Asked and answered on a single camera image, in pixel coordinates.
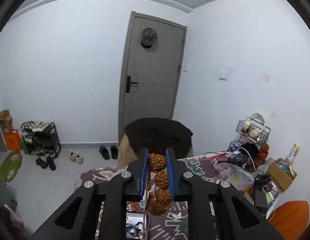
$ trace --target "metal bolt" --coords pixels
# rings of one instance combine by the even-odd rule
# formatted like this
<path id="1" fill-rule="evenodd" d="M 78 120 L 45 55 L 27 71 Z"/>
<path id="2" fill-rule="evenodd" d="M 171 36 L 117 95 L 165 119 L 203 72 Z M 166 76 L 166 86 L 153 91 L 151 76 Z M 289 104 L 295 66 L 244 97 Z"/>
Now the metal bolt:
<path id="1" fill-rule="evenodd" d="M 94 182 L 92 182 L 91 180 L 88 180 L 84 183 L 84 187 L 90 188 L 94 185 Z"/>
<path id="2" fill-rule="evenodd" d="M 122 177 L 123 178 L 128 178 L 128 177 L 130 177 L 131 176 L 131 173 L 129 172 L 129 171 L 124 171 L 124 172 L 122 172 Z"/>
<path id="3" fill-rule="evenodd" d="M 229 187 L 231 184 L 227 181 L 227 180 L 223 180 L 222 182 L 221 182 L 221 186 L 222 187 Z"/>
<path id="4" fill-rule="evenodd" d="M 183 173 L 183 176 L 185 177 L 185 178 L 191 178 L 191 177 L 193 177 L 193 173 L 191 173 L 191 172 L 189 172 L 189 171 L 186 171 L 186 172 L 184 172 Z"/>

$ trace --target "plastic bag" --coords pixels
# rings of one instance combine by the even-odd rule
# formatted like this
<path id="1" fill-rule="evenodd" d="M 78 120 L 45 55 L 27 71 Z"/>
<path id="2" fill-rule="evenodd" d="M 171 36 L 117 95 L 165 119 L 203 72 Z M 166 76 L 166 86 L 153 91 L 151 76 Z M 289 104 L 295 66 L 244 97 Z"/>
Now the plastic bag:
<path id="1" fill-rule="evenodd" d="M 237 190 L 247 190 L 254 184 L 254 177 L 241 167 L 231 163 L 213 164 L 213 167 L 220 173 L 216 179 L 218 181 L 227 180 Z"/>

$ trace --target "wall switch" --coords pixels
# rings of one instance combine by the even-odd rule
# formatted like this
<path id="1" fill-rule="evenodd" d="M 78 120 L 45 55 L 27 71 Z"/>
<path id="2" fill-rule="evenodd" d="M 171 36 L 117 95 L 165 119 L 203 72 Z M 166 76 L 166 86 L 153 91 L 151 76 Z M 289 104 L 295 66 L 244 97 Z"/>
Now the wall switch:
<path id="1" fill-rule="evenodd" d="M 226 80 L 226 73 L 227 71 L 226 70 L 221 70 L 220 71 L 220 77 L 218 78 L 219 80 Z"/>

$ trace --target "white headphones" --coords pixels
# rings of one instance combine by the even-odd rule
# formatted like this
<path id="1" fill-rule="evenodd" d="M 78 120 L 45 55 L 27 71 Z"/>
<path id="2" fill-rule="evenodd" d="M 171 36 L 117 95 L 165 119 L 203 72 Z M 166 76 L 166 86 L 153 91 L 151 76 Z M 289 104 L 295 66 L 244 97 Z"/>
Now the white headphones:
<path id="1" fill-rule="evenodd" d="M 259 115 L 262 119 L 263 119 L 263 122 L 264 122 L 264 126 L 262 129 L 259 129 L 259 128 L 251 128 L 251 125 L 252 125 L 252 117 L 253 116 L 256 116 L 256 115 Z M 243 124 L 243 131 L 244 132 L 247 132 L 248 133 L 248 136 L 252 139 L 256 139 L 260 136 L 260 134 L 264 131 L 265 129 L 265 119 L 264 117 L 260 114 L 260 113 L 254 113 L 252 114 L 249 118 L 247 118 L 247 120 L 244 122 Z"/>

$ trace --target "orange cushion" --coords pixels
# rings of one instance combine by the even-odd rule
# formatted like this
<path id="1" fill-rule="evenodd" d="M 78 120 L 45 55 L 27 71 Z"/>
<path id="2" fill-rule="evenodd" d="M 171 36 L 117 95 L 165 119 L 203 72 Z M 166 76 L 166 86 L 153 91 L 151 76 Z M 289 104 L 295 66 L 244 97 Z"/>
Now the orange cushion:
<path id="1" fill-rule="evenodd" d="M 284 203 L 276 209 L 270 223 L 286 240 L 298 240 L 307 227 L 308 203 L 306 201 Z"/>

